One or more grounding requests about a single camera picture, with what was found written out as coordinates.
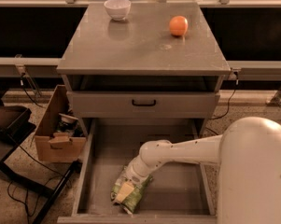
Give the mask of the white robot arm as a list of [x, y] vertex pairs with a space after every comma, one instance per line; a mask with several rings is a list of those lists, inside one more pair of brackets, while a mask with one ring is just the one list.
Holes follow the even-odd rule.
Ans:
[[281, 224], [281, 125], [238, 119], [222, 135], [171, 143], [148, 141], [125, 167], [111, 200], [131, 214], [151, 174], [168, 162], [218, 167], [217, 224]]

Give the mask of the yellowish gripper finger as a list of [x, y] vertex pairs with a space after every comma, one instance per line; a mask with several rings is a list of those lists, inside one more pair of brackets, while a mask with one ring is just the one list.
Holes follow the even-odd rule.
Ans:
[[134, 185], [130, 181], [124, 182], [116, 196], [116, 201], [122, 203], [134, 190]]

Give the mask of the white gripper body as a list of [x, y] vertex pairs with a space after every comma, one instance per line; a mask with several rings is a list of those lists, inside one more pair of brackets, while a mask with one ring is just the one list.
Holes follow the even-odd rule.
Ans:
[[125, 169], [126, 177], [136, 185], [143, 183], [151, 174], [148, 166], [141, 158], [134, 158]]

